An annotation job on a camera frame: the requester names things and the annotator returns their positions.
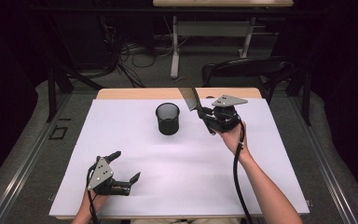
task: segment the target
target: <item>white table surface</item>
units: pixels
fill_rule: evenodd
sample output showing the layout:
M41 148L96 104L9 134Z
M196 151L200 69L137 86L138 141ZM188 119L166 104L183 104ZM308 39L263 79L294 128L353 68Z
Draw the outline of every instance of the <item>white table surface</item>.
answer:
M201 99L213 108L213 99ZM236 105L247 123L248 145L255 160L278 185L299 214L307 214L303 193L264 99ZM155 110L179 106L178 133L158 131ZM111 196L98 217L243 217L233 175L233 155L219 136L207 131L197 112L183 99L94 100L77 140L50 216L74 217L81 203L86 174L97 156L121 151L110 166L113 178L129 181L141 172L130 196ZM251 215L261 215L245 172L239 165L241 191Z

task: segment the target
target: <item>silver metal plate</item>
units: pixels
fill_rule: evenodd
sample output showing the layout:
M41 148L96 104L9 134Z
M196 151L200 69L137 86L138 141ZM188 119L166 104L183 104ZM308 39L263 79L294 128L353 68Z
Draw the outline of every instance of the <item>silver metal plate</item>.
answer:
M101 157L98 160L97 166L95 167L94 174L92 175L89 185L87 186L88 190L94 189L105 180L113 176L113 170L110 168L109 164L106 162L105 158Z
M212 105L219 107L227 107L232 105L242 105L248 103L247 100L230 96L230 95L222 95L219 99L215 100Z

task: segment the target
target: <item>table leg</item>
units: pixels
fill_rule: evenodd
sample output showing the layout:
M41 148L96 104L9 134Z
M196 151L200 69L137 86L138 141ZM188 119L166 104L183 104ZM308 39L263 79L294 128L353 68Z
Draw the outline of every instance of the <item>table leg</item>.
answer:
M243 43L243 48L240 49L240 57L241 58L247 57L249 45L251 44L254 27L255 27L255 18L251 18L249 27L247 28L247 35L245 37L245 42Z
M178 48L178 27L177 18L173 16L172 23L172 37L173 37L173 56L172 56L172 67L171 67L171 78L178 78L179 71L179 48Z

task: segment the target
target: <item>dark background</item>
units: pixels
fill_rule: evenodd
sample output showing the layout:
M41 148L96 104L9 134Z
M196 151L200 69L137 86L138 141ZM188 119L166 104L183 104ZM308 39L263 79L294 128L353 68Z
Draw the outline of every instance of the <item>dark background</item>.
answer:
M65 2L39 3L64 6ZM92 5L86 0L78 4ZM117 1L117 5L152 7L152 1ZM322 19L287 20L273 54L295 56L303 63L316 50L311 88L324 99L337 152L358 181L358 2L297 0L296 7L330 8L336 17L331 23ZM37 16L33 19L46 22ZM118 20L121 34L153 47L153 33L159 32L156 20L142 16ZM37 101L34 88L47 79L55 60L75 69L112 65L97 18L60 16L54 22L54 26L45 24L43 30L35 32L16 1L0 0L0 165L32 116ZM325 24L330 26L323 33ZM36 34L44 34L47 45ZM325 40L315 49L313 44L320 34Z

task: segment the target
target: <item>desk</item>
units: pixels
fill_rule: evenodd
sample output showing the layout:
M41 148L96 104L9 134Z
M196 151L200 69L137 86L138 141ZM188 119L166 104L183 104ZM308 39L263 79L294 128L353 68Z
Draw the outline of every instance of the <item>desk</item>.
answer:
M309 209L269 106L257 89L198 91L201 98L219 97L224 92L248 99L248 104L236 109L247 121L254 158L297 212L307 214ZM138 172L141 177L130 196L110 197L100 218L244 217L232 179L232 154L180 98L176 88L101 90L89 110L49 215L73 217L81 202L87 170L96 156L120 150L121 157L110 164L114 179L127 181ZM203 106L211 106L212 101L201 99ZM179 131L171 136L158 132L155 110L165 102L173 102L181 110ZM239 170L239 180L249 212L261 215L243 170Z
M291 7L293 0L153 0L153 5L155 7ZM178 78L179 73L179 35L245 36L240 57L246 58L254 25L255 18L248 21L178 21L177 17L173 16L171 78Z

